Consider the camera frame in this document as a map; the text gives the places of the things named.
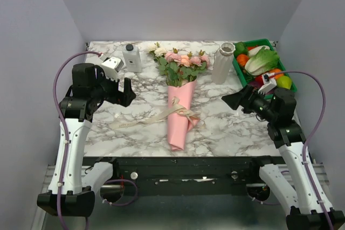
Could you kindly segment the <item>pink rose stem with bud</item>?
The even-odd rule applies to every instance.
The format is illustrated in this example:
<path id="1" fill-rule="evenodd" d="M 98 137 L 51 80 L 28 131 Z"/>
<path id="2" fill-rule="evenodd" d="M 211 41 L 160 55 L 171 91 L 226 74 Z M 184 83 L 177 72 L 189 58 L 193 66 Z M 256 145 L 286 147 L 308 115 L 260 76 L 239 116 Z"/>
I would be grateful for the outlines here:
<path id="1" fill-rule="evenodd" d="M 204 50 L 200 50 L 189 61 L 191 74 L 188 76 L 188 79 L 190 82 L 195 81 L 199 75 L 205 73 L 210 67 L 210 58 Z"/>

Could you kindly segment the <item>cream ribbon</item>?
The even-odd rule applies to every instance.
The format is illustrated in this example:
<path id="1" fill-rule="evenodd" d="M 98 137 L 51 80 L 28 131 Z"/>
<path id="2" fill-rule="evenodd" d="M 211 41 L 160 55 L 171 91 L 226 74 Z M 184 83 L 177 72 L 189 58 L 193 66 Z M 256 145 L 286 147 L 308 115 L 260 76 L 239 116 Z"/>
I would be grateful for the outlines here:
<path id="1" fill-rule="evenodd" d="M 151 125 L 157 122 L 161 122 L 165 119 L 168 118 L 169 115 L 171 114 L 177 114 L 179 116 L 183 116 L 185 118 L 188 119 L 188 121 L 195 126 L 198 121 L 200 121 L 200 117 L 198 113 L 195 113 L 194 111 L 190 110 L 190 109 L 186 109 L 185 106 L 180 104 L 180 99 L 176 96 L 173 97 L 172 101 L 170 102 L 172 104 L 172 107 L 166 109 L 165 111 L 163 111 L 162 113 L 152 116 L 148 119 L 142 120 L 142 121 L 131 121 L 131 122 L 124 122 L 124 123 L 111 123 L 109 126 L 112 129 L 120 129 L 120 128 L 129 128 L 129 127 L 133 127 L 136 126 L 138 124 L 142 124 L 142 125 Z"/>

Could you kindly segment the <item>peach rose stem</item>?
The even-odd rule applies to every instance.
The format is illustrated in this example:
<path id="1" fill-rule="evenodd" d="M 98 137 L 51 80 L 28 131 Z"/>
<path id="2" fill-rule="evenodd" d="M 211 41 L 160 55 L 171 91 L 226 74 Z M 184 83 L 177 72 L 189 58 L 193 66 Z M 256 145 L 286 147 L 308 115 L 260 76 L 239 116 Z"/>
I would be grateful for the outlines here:
<path id="1" fill-rule="evenodd" d="M 190 59 L 188 55 L 181 55 L 178 75 L 183 82 L 192 82 L 197 78 L 196 65 Z"/>

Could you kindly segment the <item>pink wrapping paper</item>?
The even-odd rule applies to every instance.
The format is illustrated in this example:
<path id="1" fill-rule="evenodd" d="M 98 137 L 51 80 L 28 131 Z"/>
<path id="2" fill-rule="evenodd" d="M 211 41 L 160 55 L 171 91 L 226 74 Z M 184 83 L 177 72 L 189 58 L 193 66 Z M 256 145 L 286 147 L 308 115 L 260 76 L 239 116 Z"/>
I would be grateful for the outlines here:
<path id="1" fill-rule="evenodd" d="M 191 111 L 196 81 L 181 87 L 168 87 L 168 136 L 173 151 L 184 150 L 187 133 L 199 122 L 198 115 Z"/>

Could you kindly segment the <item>white rose stem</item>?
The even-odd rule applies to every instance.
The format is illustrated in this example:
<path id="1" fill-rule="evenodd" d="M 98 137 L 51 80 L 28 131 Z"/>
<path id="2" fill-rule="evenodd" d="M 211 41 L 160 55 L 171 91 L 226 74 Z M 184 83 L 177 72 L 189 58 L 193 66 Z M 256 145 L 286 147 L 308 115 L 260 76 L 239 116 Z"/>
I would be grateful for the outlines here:
<path id="1" fill-rule="evenodd" d="M 161 58 L 164 58 L 165 54 L 168 51 L 164 47 L 162 47 L 159 42 L 155 42 L 149 47 L 147 47 L 147 52 L 153 57 L 153 60 L 157 64 L 157 68 L 159 68 L 161 66 Z"/>

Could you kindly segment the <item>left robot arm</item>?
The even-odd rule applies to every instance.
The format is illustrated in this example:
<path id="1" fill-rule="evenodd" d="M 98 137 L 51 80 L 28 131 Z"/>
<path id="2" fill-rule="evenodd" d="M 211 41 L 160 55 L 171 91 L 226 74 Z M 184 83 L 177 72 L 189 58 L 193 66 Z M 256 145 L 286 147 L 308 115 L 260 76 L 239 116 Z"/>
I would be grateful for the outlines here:
<path id="1" fill-rule="evenodd" d="M 37 205 L 50 215 L 89 217 L 95 196 L 104 183 L 114 184 L 120 178 L 118 163 L 98 158 L 91 170 L 82 175 L 84 147 L 92 127 L 93 115 L 104 103 L 128 107 L 136 98 L 132 82 L 124 79 L 119 90 L 118 80 L 105 75 L 105 70 L 91 63 L 72 68 L 72 85 L 58 104 L 60 143 L 54 174 L 48 191 L 39 194 Z"/>

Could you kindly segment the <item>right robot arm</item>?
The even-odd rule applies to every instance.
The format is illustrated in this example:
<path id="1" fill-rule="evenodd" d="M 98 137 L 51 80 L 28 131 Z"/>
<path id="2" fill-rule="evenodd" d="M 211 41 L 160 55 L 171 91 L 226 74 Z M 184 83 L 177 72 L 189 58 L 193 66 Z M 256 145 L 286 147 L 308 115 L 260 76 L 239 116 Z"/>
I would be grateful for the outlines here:
<path id="1" fill-rule="evenodd" d="M 288 229 L 339 229 L 344 214 L 333 208 L 325 195 L 308 154 L 301 127 L 293 120 L 296 107 L 294 93 L 277 88 L 271 101 L 247 85 L 241 91 L 222 96 L 233 110 L 242 107 L 245 114 L 255 113 L 267 121 L 267 131 L 284 159 L 291 182 L 269 157 L 262 157 L 249 167 L 253 182 L 262 180 L 270 188 L 286 214 Z"/>

